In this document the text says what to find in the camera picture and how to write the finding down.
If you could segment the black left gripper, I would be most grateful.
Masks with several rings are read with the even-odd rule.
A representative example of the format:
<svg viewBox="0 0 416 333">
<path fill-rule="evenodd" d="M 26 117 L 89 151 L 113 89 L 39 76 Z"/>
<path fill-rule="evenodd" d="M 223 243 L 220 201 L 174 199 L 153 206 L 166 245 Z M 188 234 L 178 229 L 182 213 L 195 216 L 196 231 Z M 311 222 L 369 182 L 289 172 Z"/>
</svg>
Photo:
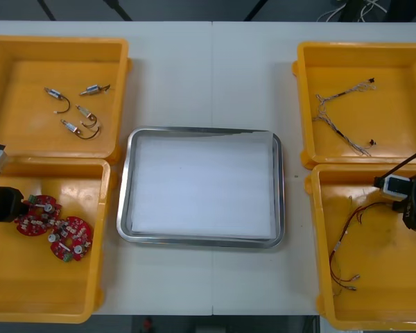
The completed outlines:
<svg viewBox="0 0 416 333">
<path fill-rule="evenodd" d="M 32 204 L 23 203 L 20 190 L 12 187 L 0 187 L 0 222 L 14 221 L 19 215 L 26 216 Z"/>
</svg>

